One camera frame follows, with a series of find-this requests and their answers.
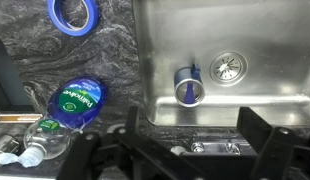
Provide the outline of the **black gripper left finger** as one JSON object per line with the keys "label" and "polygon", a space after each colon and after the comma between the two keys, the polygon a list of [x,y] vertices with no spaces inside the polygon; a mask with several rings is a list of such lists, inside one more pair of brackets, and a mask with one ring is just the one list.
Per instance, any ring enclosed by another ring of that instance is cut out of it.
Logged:
{"label": "black gripper left finger", "polygon": [[199,167],[140,134],[137,106],[129,109],[125,124],[111,133],[78,135],[57,180],[98,180],[110,167],[117,167],[130,180],[209,179]]}

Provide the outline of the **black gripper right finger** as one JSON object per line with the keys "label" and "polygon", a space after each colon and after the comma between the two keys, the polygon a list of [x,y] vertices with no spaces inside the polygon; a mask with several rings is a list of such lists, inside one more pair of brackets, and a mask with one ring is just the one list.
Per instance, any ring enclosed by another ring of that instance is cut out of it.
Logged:
{"label": "black gripper right finger", "polygon": [[257,153],[253,180],[286,180],[295,169],[310,177],[310,136],[302,138],[282,126],[272,127],[249,107],[240,107],[237,130]]}

